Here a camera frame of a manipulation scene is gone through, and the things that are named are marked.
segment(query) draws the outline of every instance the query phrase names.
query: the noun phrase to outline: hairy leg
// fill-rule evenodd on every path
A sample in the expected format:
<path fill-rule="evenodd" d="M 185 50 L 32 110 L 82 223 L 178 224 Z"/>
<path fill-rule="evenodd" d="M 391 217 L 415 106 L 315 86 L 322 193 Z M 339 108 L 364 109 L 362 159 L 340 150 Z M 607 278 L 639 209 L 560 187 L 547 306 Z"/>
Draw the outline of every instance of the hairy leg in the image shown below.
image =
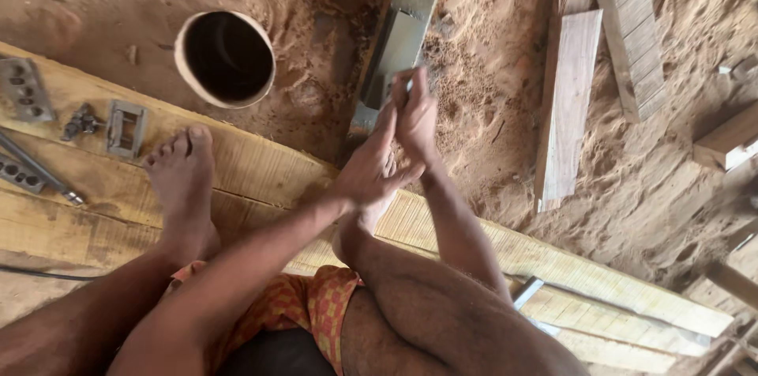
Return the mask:
<path fill-rule="evenodd" d="M 345 220 L 334 244 L 366 284 L 343 323 L 348 376 L 586 374 L 501 296 L 447 265 L 375 239 L 366 220 L 372 218 Z"/>
<path fill-rule="evenodd" d="M 164 231 L 145 255 L 0 330 L 0 374 L 102 374 L 171 274 L 218 248 L 210 218 L 212 138 L 182 131 L 145 161 Z"/>

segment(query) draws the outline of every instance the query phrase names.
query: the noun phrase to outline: hand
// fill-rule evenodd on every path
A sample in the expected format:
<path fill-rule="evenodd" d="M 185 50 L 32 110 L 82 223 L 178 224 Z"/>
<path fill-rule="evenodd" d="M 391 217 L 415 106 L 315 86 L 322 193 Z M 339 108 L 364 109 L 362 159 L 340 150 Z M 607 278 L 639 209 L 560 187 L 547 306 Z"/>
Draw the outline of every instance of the hand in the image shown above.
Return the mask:
<path fill-rule="evenodd" d="M 364 207 L 392 194 L 418 179 L 423 163 L 397 169 L 392 140 L 397 124 L 397 109 L 392 100 L 381 110 L 371 136 L 355 150 L 342 173 L 332 184 L 330 193 L 346 198 L 352 208 Z"/>
<path fill-rule="evenodd" d="M 411 91 L 408 82 L 412 80 Z M 402 71 L 392 79 L 392 100 L 397 106 L 397 141 L 412 162 L 429 166 L 437 157 L 437 99 L 429 93 L 426 67 Z"/>

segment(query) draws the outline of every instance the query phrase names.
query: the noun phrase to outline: person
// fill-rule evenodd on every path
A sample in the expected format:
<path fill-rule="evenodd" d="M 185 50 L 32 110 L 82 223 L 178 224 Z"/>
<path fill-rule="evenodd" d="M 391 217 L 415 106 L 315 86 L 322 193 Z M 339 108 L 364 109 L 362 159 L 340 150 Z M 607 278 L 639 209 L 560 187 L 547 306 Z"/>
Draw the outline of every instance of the person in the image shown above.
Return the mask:
<path fill-rule="evenodd" d="M 427 82 L 423 68 L 396 75 L 374 132 L 327 192 L 215 257 L 212 137 L 204 126 L 179 132 L 144 162 L 163 206 L 161 239 L 4 327 L 0 372 L 587 374 L 514 310 L 488 238 L 437 152 Z M 403 169 L 395 139 L 410 161 Z M 441 261 L 373 236 L 395 191 L 416 179 Z M 349 268 L 280 274 L 337 220 L 333 250 Z"/>

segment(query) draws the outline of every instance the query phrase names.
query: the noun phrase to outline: dirt floor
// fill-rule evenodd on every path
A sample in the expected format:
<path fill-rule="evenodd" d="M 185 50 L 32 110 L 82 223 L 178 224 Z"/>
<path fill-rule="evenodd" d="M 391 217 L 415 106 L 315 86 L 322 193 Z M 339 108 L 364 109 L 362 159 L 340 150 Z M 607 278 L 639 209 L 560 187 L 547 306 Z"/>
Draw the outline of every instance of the dirt floor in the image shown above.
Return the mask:
<path fill-rule="evenodd" d="M 382 1 L 0 0 L 0 40 L 334 161 Z M 758 98 L 758 79 L 716 69 L 756 52 L 758 0 L 653 0 L 669 98 L 642 124 L 621 116 L 603 41 L 576 195 L 534 216 L 551 2 L 440 1 L 424 59 L 445 161 L 479 216 L 681 291 L 756 216 L 745 197 L 756 162 L 716 173 L 692 160 L 692 143 Z M 176 32 L 214 9 L 250 14 L 274 44 L 274 90 L 254 107 L 212 107 L 176 72 Z"/>

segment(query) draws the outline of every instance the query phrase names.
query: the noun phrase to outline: bare foot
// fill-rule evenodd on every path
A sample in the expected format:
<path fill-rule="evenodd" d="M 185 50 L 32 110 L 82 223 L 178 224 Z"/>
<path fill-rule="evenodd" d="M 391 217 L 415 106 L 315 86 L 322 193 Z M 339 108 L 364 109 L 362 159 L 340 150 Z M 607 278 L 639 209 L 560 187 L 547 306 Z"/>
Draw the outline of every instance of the bare foot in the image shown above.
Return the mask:
<path fill-rule="evenodd" d="M 387 166 L 384 168 L 384 177 L 391 177 L 397 171 L 394 153 L 390 153 L 387 159 Z M 374 236 L 379 219 L 384 216 L 387 209 L 390 208 L 392 201 L 397 195 L 397 190 L 392 191 L 388 196 L 381 200 L 357 209 L 352 214 L 347 214 L 340 220 L 340 226 L 332 238 L 332 252 L 345 265 L 350 266 L 348 254 L 355 248 L 360 237 Z"/>
<path fill-rule="evenodd" d="M 208 127 L 194 125 L 158 145 L 143 161 L 163 206 L 160 244 L 182 265 L 207 259 L 219 248 L 211 222 L 212 143 Z"/>

